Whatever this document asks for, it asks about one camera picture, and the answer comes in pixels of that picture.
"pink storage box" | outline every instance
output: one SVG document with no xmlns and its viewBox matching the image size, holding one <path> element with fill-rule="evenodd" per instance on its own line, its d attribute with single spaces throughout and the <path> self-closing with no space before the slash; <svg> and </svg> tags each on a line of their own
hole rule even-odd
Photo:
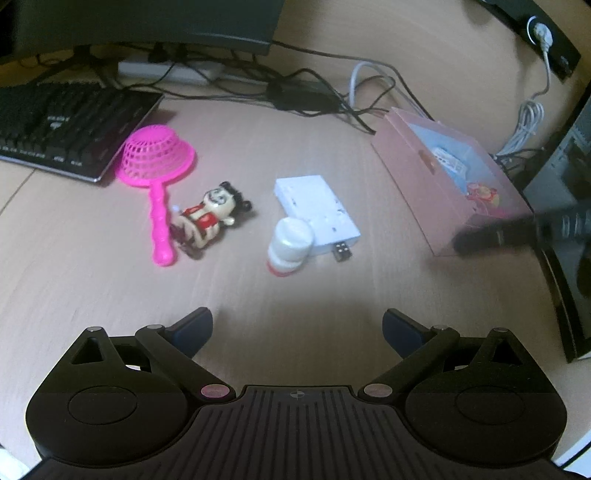
<svg viewBox="0 0 591 480">
<path fill-rule="evenodd" d="M 438 122 L 392 108 L 372 143 L 434 255 L 454 255 L 451 241 L 464 226 L 531 213 L 476 140 Z M 459 173 L 444 168 L 433 151 L 459 160 Z"/>
</svg>

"white box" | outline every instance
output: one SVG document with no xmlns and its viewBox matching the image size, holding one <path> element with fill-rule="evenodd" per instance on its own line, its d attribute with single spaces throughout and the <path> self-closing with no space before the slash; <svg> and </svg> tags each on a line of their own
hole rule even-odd
<svg viewBox="0 0 591 480">
<path fill-rule="evenodd" d="M 361 236 L 345 207 L 320 175 L 277 179 L 274 191 L 287 216 L 305 220 L 314 230 L 310 255 L 328 253 L 340 242 L 351 247 Z"/>
</svg>

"pink strainer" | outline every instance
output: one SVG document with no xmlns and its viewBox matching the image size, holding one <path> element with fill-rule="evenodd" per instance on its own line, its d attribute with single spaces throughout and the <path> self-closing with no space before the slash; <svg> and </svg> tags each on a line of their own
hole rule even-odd
<svg viewBox="0 0 591 480">
<path fill-rule="evenodd" d="M 134 132 L 125 141 L 117 178 L 132 187 L 150 188 L 150 218 L 154 263 L 166 267 L 174 262 L 170 245 L 168 210 L 164 183 L 182 176 L 191 168 L 195 150 L 165 125 L 150 125 Z"/>
</svg>

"cartoon doll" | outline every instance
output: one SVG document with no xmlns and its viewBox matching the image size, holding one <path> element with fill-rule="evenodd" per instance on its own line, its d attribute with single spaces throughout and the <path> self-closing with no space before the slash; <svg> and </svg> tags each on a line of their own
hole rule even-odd
<svg viewBox="0 0 591 480">
<path fill-rule="evenodd" d="M 170 233 L 173 240 L 191 258 L 216 238 L 223 226 L 232 226 L 236 216 L 252 210 L 252 203 L 242 198 L 228 181 L 209 190 L 199 205 L 173 212 Z"/>
</svg>

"black keyboard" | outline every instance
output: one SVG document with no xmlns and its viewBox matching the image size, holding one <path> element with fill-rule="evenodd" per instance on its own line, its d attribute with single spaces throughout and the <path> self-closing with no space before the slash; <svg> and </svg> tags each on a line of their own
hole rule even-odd
<svg viewBox="0 0 591 480">
<path fill-rule="evenodd" d="M 0 88 L 0 158 L 99 181 L 162 98 L 98 83 Z"/>
</svg>

